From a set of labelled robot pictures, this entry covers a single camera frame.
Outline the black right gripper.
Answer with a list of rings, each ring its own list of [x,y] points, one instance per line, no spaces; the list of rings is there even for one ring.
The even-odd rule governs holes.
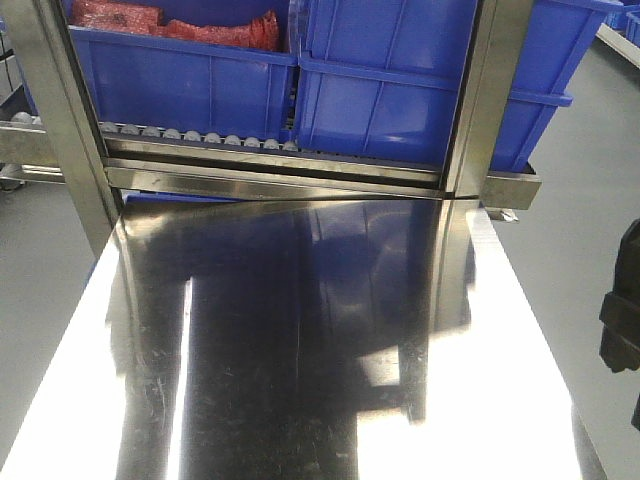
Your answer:
[[[613,372],[639,370],[639,219],[623,234],[612,290],[599,314],[603,324],[599,355]]]

